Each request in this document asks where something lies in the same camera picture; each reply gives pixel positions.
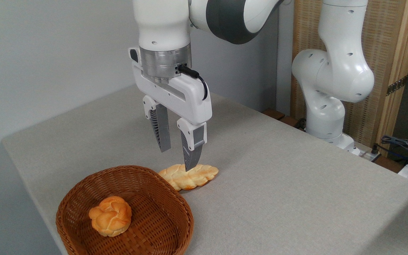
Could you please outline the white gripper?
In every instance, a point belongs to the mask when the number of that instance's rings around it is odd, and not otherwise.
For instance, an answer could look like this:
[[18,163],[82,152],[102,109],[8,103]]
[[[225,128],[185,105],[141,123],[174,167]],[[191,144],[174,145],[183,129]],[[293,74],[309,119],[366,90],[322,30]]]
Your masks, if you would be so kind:
[[172,78],[167,84],[147,79],[139,48],[130,48],[132,69],[138,89],[145,94],[143,106],[161,152],[171,149],[168,109],[181,118],[180,129],[186,171],[197,166],[203,145],[207,143],[206,121],[212,117],[210,95],[204,100],[205,90],[199,79],[188,75]]

